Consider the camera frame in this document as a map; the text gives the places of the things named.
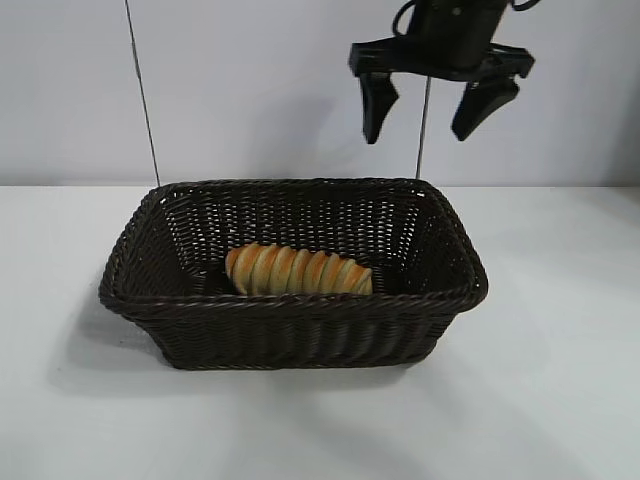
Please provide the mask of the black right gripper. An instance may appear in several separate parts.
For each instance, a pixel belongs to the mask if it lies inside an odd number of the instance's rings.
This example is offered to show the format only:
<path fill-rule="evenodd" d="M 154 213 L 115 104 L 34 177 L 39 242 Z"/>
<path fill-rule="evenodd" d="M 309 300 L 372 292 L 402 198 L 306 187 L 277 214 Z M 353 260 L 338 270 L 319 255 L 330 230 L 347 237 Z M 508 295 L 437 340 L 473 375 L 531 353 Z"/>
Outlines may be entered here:
<path fill-rule="evenodd" d="M 511 1 L 409 1 L 393 23 L 393 35 L 354 43 L 349 67 L 359 77 L 363 135 L 375 144 L 399 95 L 391 73 L 445 80 L 528 76 L 535 59 L 524 48 L 492 41 Z M 465 141 L 496 110 L 513 101 L 520 88 L 513 79 L 484 79 L 465 88 L 451 129 Z"/>

